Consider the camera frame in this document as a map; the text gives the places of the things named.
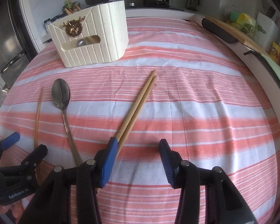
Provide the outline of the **left hand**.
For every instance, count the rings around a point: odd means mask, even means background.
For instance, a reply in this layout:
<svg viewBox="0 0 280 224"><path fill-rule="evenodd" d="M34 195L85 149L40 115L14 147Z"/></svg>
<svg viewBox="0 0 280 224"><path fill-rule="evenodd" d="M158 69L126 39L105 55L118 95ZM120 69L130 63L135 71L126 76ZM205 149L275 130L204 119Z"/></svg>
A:
<svg viewBox="0 0 280 224"><path fill-rule="evenodd" d="M6 206L0 205L0 214L5 214L9 210L11 210L11 213L15 218L20 218L24 212L24 208L21 201L14 202L13 204Z"/></svg>

